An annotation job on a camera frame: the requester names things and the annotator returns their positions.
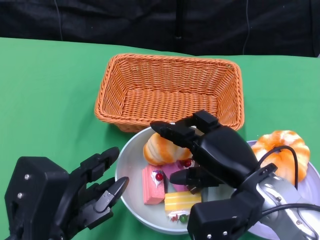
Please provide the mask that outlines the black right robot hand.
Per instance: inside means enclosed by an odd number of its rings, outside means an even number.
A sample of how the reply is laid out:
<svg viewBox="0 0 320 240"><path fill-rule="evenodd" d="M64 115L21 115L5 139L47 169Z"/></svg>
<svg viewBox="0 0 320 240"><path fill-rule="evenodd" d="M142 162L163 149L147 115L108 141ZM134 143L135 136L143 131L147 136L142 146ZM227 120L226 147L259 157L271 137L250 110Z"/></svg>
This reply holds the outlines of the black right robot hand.
<svg viewBox="0 0 320 240"><path fill-rule="evenodd" d="M154 121L151 128L175 145L187 148L210 176L235 189L225 200L196 203L187 231L193 240L236 240L263 217L265 198L258 183L274 173L271 163L260 167L247 142L205 110L174 124Z"/></svg>

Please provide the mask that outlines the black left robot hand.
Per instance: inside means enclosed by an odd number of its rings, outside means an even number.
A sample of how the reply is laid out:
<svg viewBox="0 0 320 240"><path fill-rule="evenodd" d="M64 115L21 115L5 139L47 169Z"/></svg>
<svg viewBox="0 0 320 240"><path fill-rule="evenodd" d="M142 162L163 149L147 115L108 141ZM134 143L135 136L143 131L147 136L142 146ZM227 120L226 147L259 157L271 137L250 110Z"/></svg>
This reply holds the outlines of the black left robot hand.
<svg viewBox="0 0 320 240"><path fill-rule="evenodd" d="M97 180L119 154L117 147L109 148L72 172L47 157L20 157L4 196L9 239L70 240L110 219L129 178Z"/></svg>

